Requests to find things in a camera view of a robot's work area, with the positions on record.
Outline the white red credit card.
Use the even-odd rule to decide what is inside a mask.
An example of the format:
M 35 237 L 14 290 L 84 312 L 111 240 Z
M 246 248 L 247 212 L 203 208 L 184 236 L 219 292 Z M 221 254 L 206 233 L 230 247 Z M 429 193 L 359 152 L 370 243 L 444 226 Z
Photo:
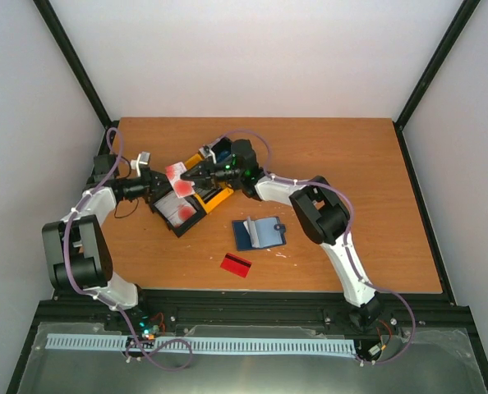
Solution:
M 178 198 L 186 198 L 195 194 L 194 183 L 192 181 L 184 181 L 181 178 L 181 175 L 185 172 L 186 166 L 183 162 L 174 163 L 165 168 L 166 177 Z

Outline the blue leather card holder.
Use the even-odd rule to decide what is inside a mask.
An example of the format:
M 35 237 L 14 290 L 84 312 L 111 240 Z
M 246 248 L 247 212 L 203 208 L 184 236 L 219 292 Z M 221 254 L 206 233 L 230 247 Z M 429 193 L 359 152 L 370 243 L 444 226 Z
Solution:
M 286 226 L 279 217 L 232 222 L 237 251 L 267 250 L 286 244 Z

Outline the red black-stripe credit card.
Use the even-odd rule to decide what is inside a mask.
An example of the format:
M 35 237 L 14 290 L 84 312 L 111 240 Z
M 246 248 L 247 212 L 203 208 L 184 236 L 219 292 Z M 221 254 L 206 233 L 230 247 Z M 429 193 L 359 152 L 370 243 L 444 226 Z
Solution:
M 236 276 L 246 278 L 251 269 L 251 262 L 241 259 L 234 254 L 225 254 L 220 267 Z

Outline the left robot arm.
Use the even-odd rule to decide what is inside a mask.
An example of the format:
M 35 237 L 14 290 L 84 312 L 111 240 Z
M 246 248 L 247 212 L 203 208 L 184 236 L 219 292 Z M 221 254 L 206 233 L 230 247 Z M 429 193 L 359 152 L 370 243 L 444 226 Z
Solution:
M 113 153 L 94 157 L 94 170 L 81 199 L 62 219 L 45 224 L 42 238 L 55 290 L 73 290 L 111 310 L 124 309 L 124 322 L 140 331 L 150 325 L 152 310 L 139 302 L 140 288 L 114 272 L 101 227 L 123 200 L 143 199 L 151 204 L 171 186 L 163 173 L 150 169 L 149 153 L 142 152 L 130 162 L 134 176 L 119 175 L 122 159 Z

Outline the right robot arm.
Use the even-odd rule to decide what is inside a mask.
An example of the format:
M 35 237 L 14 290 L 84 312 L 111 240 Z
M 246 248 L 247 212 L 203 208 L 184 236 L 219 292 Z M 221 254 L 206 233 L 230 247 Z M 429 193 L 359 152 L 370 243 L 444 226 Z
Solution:
M 234 140 L 230 154 L 218 160 L 213 153 L 181 174 L 184 181 L 207 189 L 229 186 L 250 199 L 272 201 L 291 207 L 306 237 L 326 253 L 351 305 L 351 324 L 366 330 L 381 313 L 376 289 L 371 284 L 353 244 L 353 208 L 347 198 L 322 177 L 296 180 L 269 172 L 258 162 L 249 140 Z

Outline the blue card stack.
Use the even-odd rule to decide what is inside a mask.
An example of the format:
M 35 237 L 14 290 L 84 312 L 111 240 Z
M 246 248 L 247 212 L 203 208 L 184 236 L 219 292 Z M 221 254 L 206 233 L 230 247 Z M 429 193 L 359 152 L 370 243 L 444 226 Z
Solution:
M 231 152 L 229 150 L 222 150 L 220 152 L 217 152 L 215 155 L 216 162 L 222 163 L 224 160 L 227 160 L 230 155 Z

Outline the white red card stack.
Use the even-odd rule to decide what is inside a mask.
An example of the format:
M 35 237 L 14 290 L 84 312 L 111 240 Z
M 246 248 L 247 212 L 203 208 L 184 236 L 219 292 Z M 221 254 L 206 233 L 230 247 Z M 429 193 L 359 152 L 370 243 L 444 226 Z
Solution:
M 172 227 L 180 227 L 196 213 L 194 206 L 185 198 L 178 198 L 174 191 L 156 201 L 154 207 Z

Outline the yellow middle bin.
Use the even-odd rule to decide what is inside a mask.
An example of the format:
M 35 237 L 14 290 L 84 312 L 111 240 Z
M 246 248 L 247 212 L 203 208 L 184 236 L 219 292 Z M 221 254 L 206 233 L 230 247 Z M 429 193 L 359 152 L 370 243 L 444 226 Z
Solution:
M 185 161 L 185 167 L 187 171 L 190 171 L 196 167 L 204 156 L 200 153 L 196 153 Z M 193 195 L 205 210 L 206 213 L 211 213 L 215 210 L 223 201 L 232 196 L 233 190 L 227 187 L 218 186 L 216 188 L 204 189 L 197 185 L 193 185 L 195 194 Z

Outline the left black bin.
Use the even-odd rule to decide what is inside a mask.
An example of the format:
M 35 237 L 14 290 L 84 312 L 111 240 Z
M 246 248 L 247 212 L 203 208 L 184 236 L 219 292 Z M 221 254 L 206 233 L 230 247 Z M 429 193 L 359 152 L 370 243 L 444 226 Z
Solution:
M 168 229 L 178 238 L 191 230 L 202 218 L 206 211 L 193 196 L 179 198 L 174 191 L 154 201 L 150 208 L 165 222 Z

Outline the black bin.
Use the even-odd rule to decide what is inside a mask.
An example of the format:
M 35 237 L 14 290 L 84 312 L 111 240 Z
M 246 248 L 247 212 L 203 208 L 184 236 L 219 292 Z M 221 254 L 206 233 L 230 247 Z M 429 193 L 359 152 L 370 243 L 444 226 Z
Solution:
M 206 211 L 193 196 L 179 198 L 174 191 L 154 201 L 150 208 L 165 222 L 168 229 L 178 238 L 191 230 L 202 218 Z
M 228 137 L 221 137 L 205 145 L 210 146 L 216 155 L 217 152 L 222 150 L 229 150 L 231 152 L 232 141 Z

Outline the right black bin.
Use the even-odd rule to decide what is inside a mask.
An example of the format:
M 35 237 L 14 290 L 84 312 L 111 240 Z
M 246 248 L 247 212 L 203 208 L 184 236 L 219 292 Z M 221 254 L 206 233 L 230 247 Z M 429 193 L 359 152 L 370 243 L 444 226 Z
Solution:
M 228 137 L 221 137 L 205 145 L 210 146 L 216 155 L 217 152 L 222 150 L 229 150 L 231 152 L 232 141 Z

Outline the left black frame post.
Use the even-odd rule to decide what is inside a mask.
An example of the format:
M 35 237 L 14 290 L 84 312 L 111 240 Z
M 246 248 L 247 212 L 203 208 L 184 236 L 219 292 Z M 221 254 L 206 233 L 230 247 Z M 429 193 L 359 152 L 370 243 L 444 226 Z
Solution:
M 99 123 L 104 129 L 117 125 L 117 121 L 109 116 L 52 3 L 48 0 L 34 0 L 33 4 L 99 119 Z

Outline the black frame post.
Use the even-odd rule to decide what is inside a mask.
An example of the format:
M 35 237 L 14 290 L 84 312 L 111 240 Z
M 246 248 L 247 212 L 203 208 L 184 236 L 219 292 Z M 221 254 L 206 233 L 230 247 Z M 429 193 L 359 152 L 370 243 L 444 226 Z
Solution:
M 413 113 L 416 111 L 430 84 L 443 66 L 444 61 L 458 41 L 459 36 L 470 21 L 480 2 L 480 0 L 464 0 L 461 2 L 430 60 L 426 64 L 424 71 L 421 73 L 407 102 L 403 106 L 402 111 L 399 113 L 397 120 L 394 121 L 397 131 L 402 132 L 412 118 Z
M 52 3 L 48 0 L 34 0 L 33 4 L 99 119 L 99 123 L 104 129 L 117 125 L 117 121 L 109 116 Z

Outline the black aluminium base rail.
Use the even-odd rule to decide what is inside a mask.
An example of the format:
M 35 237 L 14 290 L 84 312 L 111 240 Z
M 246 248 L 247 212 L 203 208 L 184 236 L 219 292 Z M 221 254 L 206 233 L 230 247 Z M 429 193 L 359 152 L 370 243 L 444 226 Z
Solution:
M 424 328 L 474 324 L 470 309 L 456 305 L 444 294 L 406 294 L 401 298 L 381 294 L 377 299 L 382 318 L 395 318 L 402 327 L 412 323 Z M 135 321 L 161 313 L 168 329 L 202 323 L 280 323 L 322 328 L 327 319 L 336 323 L 340 314 L 350 310 L 339 293 L 143 290 L 140 306 L 128 313 Z M 37 322 L 114 325 L 119 319 L 107 306 L 72 292 L 56 292 L 52 299 L 40 302 L 35 312 Z

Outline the right black frame post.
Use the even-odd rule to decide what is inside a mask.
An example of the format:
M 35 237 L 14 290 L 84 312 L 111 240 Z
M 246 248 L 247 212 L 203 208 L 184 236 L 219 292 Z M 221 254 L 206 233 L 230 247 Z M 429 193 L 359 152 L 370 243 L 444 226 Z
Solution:
M 424 71 L 421 73 L 407 102 L 403 106 L 402 111 L 399 113 L 397 120 L 394 121 L 397 131 L 402 132 L 412 118 L 413 113 L 416 111 L 430 84 L 443 66 L 444 61 L 458 41 L 459 36 L 470 21 L 480 2 L 480 0 L 464 0 L 461 2 L 430 60 L 426 64 Z

